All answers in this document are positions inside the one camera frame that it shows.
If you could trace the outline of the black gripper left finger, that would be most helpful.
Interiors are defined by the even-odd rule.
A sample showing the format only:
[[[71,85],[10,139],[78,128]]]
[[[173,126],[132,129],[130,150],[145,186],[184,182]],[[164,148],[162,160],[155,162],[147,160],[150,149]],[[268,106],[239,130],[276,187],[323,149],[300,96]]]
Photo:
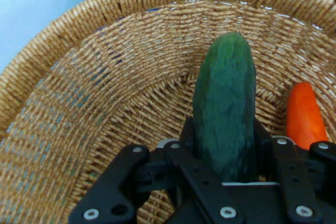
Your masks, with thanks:
[[[70,223],[137,223],[151,192],[164,190],[174,207],[167,223],[245,223],[241,206],[218,177],[193,155],[187,118],[179,139],[122,148],[69,215]]]

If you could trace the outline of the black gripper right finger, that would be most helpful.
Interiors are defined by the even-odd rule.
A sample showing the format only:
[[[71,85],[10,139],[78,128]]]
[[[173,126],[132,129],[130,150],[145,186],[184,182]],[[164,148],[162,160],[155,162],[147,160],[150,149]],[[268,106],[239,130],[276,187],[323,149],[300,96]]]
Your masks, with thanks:
[[[331,164],[254,121],[258,173],[277,182],[286,223],[335,223]]]

